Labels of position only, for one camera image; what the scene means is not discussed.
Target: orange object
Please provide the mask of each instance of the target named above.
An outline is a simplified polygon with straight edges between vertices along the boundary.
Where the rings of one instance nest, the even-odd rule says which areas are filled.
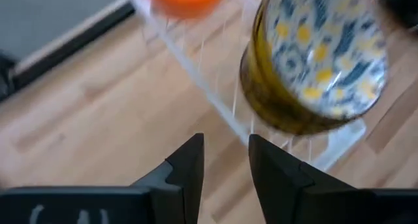
[[[209,14],[221,0],[153,0],[168,16],[196,18]]]

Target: orange ball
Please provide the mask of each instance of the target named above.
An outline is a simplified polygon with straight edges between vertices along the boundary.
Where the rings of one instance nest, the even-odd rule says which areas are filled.
[[[213,11],[221,0],[153,0],[154,5],[168,16],[196,18]]]

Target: wire rack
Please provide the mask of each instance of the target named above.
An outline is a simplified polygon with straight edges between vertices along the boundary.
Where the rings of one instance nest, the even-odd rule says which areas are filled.
[[[223,0],[211,15],[199,20],[164,17],[154,11],[151,0],[131,2],[150,27],[142,34],[156,34],[165,43],[243,145],[248,146],[249,135],[257,133],[328,170],[365,133],[363,120],[357,120],[326,134],[295,137],[269,128],[253,113],[241,92],[238,70],[260,0]]]

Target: wooden floor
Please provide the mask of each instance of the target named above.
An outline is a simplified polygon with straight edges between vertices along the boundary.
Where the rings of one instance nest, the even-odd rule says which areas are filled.
[[[233,36],[240,17],[230,15]],[[389,83],[364,117],[366,136],[330,173],[355,187],[418,187],[418,40],[381,17]],[[204,132],[201,223],[263,223],[246,148],[142,26],[127,20],[0,105],[1,185],[129,185]],[[219,39],[219,26],[205,29]]]

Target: blue and yellow pattern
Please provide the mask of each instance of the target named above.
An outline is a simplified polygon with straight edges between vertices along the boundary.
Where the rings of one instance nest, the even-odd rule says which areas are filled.
[[[331,119],[366,112],[386,82],[385,41],[362,0],[268,0],[263,13],[276,81]]]

